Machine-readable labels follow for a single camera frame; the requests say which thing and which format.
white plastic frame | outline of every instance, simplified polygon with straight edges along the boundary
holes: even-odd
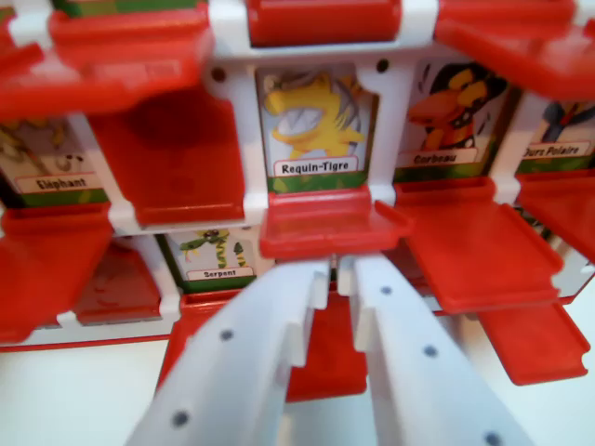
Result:
[[[515,174],[548,103],[547,99],[533,93],[522,93],[507,133],[490,168],[489,177],[496,185],[495,202],[507,204],[516,202],[521,191],[521,183],[516,179]]]

red plastic base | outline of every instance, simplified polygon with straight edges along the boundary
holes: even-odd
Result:
[[[519,180],[522,207],[595,262],[595,171],[527,174]]]
[[[197,85],[89,122],[140,225],[244,218],[230,102]]]
[[[252,46],[390,41],[401,22],[398,0],[248,0]]]
[[[408,242],[443,310],[553,303],[554,253],[517,213],[492,201],[489,178],[403,183],[397,208],[415,220]]]
[[[133,344],[137,342],[164,341],[169,339],[169,334],[155,336],[122,337],[119,339],[100,339],[97,341],[63,342],[60,344],[44,344],[41,346],[11,346],[0,347],[0,353],[16,353],[18,351],[58,350],[61,348],[87,348],[101,346],[117,346],[120,344]]]
[[[587,373],[582,357],[590,345],[560,304],[487,311],[478,317],[514,384]]]
[[[0,239],[0,339],[20,342],[73,308],[112,239],[108,204],[8,210]]]
[[[260,251],[278,259],[393,248],[411,230],[399,211],[371,203],[367,187],[269,195]]]
[[[238,293],[210,293],[210,302],[203,295],[182,297],[182,318],[176,322],[170,337],[158,386],[178,360],[186,339]],[[352,346],[349,301],[331,292],[325,310],[316,310],[312,323],[306,367],[294,368],[289,380],[287,401],[352,395],[365,391],[367,370],[365,355]]]

character card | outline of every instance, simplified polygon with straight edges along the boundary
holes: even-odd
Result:
[[[258,227],[194,230],[158,236],[185,293],[241,288],[269,269],[258,251]]]
[[[367,178],[377,98],[352,64],[259,69],[269,190],[355,188]]]
[[[595,144],[595,102],[551,102],[518,173],[585,169]]]
[[[462,58],[421,60],[395,180],[479,175],[495,139],[507,93],[507,82],[476,62]]]
[[[28,207],[107,201],[63,119],[1,123],[0,170]]]

open red flap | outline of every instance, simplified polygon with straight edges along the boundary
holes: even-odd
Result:
[[[114,239],[72,308],[82,324],[159,317],[159,289],[135,249]]]
[[[38,325],[73,308],[112,239],[108,207],[85,204],[4,214],[2,342],[22,341]]]
[[[0,120],[127,109],[158,93],[198,83],[210,54],[207,5],[49,23],[53,47],[29,47],[0,67]]]
[[[290,259],[383,251],[411,230],[411,220],[358,189],[269,195],[260,233],[265,257]]]
[[[522,207],[595,262],[595,172],[548,172],[518,178]]]
[[[398,184],[397,209],[415,220],[407,241],[447,313],[554,302],[562,259],[487,177]]]
[[[582,357],[590,345],[562,305],[486,311],[478,317],[514,384],[587,373]]]
[[[435,38],[513,84],[555,99],[595,98],[590,28],[572,0],[441,0]]]

red plastic flap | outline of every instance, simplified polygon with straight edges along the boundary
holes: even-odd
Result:
[[[81,323],[159,317],[159,290],[138,251],[110,244],[73,308]]]
[[[26,339],[35,327],[74,306],[112,239],[108,207],[8,210],[3,215],[3,342]]]
[[[244,174],[229,101],[196,85],[89,122],[140,225],[244,218]]]
[[[587,339],[560,304],[478,313],[510,380],[518,385],[587,373]]]
[[[555,99],[594,99],[595,52],[570,0],[442,0],[436,39],[513,84]]]
[[[248,0],[252,46],[390,41],[399,0]]]
[[[260,251],[278,259],[393,248],[411,230],[399,211],[371,203],[367,187],[269,195]]]
[[[595,262],[595,172],[550,172],[518,178],[522,207]]]
[[[234,290],[182,297],[182,317],[174,325],[158,386],[161,386],[178,360],[186,339],[194,335],[238,292]],[[287,401],[316,400],[364,392],[367,376],[365,355],[355,351],[352,339],[349,299],[332,291],[326,309],[314,312],[306,366],[292,369]]]
[[[353,348],[349,299],[331,292],[314,312],[306,367],[291,370],[287,401],[363,393],[367,375],[365,354]]]
[[[415,220],[407,241],[447,313],[554,302],[562,259],[489,178],[403,183],[397,208]]]
[[[54,47],[42,61],[18,70],[2,65],[0,120],[114,112],[195,85],[214,44],[206,8],[75,19],[55,13]]]

